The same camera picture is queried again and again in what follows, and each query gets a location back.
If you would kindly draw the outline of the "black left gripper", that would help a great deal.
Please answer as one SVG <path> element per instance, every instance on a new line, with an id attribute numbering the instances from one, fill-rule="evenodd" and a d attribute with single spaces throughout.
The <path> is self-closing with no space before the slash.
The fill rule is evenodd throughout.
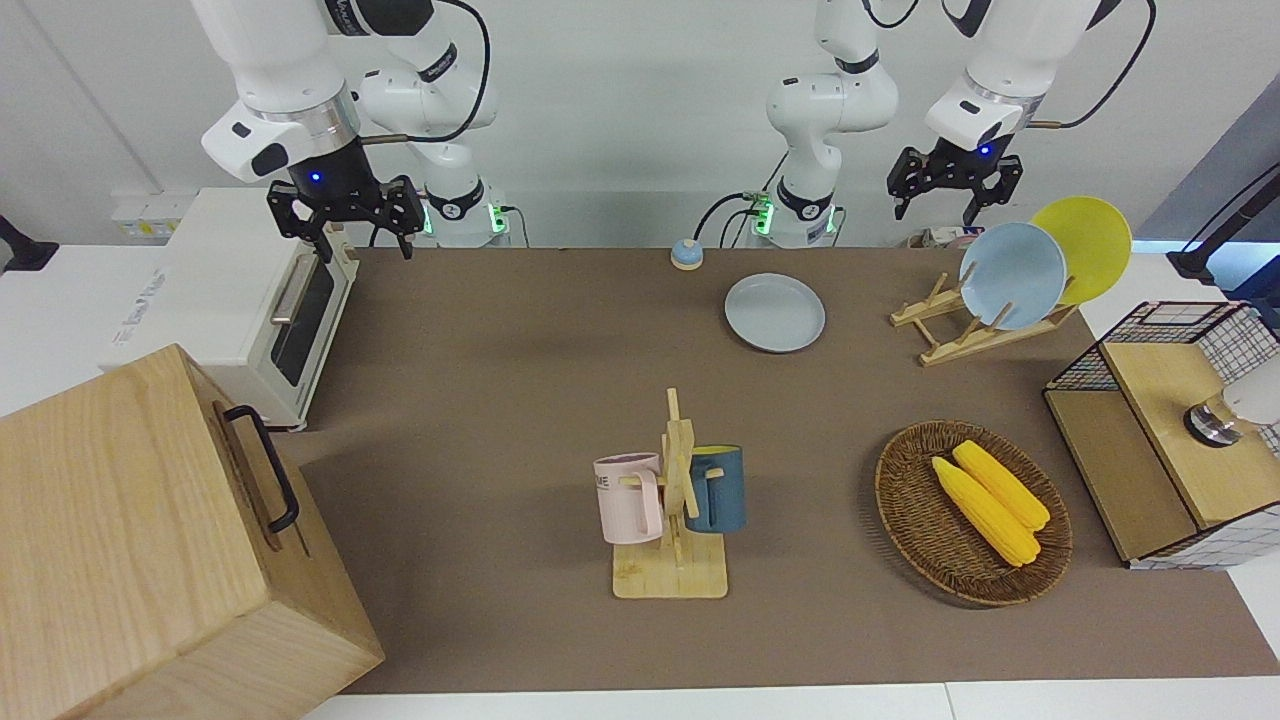
<path id="1" fill-rule="evenodd" d="M 1004 158 L 1006 149 L 1006 135 L 973 150 L 943 137 L 938 137 L 929 152 L 905 147 L 887 174 L 895 220 L 902 220 L 910 202 L 933 188 L 969 188 L 972 200 L 964 211 L 964 225 L 975 225 L 983 210 L 1010 201 L 1021 178 L 1021 159 Z"/>

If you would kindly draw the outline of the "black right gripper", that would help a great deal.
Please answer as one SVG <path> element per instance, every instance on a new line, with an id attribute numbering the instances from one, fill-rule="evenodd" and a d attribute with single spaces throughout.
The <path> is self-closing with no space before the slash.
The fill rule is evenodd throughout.
<path id="1" fill-rule="evenodd" d="M 335 219 L 378 218 L 380 228 L 394 236 L 401 256 L 412 259 L 413 237 L 428 224 L 419 191 L 408 176 L 380 183 L 358 140 L 298 161 L 288 174 L 291 183 L 270 183 L 266 195 L 280 236 L 306 242 L 329 264 L 334 250 L 326 228 Z"/>

